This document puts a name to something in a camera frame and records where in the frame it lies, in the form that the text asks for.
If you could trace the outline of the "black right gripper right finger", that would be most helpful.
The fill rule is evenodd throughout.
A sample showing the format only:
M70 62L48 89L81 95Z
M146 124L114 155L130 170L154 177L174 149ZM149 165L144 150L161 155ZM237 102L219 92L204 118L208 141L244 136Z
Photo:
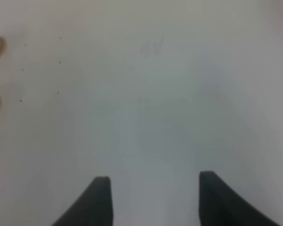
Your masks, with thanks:
M215 172L199 175L199 218L202 226L276 226Z

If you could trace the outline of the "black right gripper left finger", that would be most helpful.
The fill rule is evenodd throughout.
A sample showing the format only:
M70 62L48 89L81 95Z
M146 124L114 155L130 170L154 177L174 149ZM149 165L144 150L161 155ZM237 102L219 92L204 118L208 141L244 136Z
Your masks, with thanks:
M109 177L96 177L53 225L112 226L113 222L111 180Z

